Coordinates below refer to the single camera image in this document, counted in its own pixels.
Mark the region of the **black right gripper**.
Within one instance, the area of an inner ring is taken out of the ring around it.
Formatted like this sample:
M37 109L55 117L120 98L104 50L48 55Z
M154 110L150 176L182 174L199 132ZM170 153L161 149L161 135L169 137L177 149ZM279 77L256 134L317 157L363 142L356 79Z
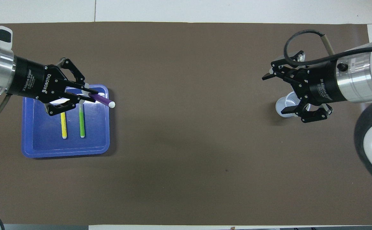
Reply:
M303 62L304 51L290 52L288 56L293 61ZM273 77L290 77L297 68L297 65L288 64L284 55L277 57L270 63L271 68L262 80L269 80ZM321 64L311 65L308 68L301 67L296 71L296 81L301 87L296 86L296 95L299 104L296 106L286 106L282 109L282 114L294 114L300 117L303 123L317 122L328 119L333 112L333 108L326 103L345 101L341 93L336 77L336 61L327 61ZM317 110L307 110L309 104L321 104Z

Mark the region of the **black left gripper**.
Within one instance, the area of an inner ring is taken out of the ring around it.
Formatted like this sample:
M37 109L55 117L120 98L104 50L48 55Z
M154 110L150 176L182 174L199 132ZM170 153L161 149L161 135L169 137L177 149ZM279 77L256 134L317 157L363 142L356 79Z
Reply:
M66 79L61 69L69 70L75 81ZM47 114L49 116L70 111L84 102L95 103L95 99L84 94L66 93L65 97L61 98L62 94L66 92L66 87L82 90L83 93L90 93L84 75L69 58L61 58L57 65L44 65L14 56L14 70L12 94L47 103ZM58 98L64 99L62 103L55 105L49 103Z

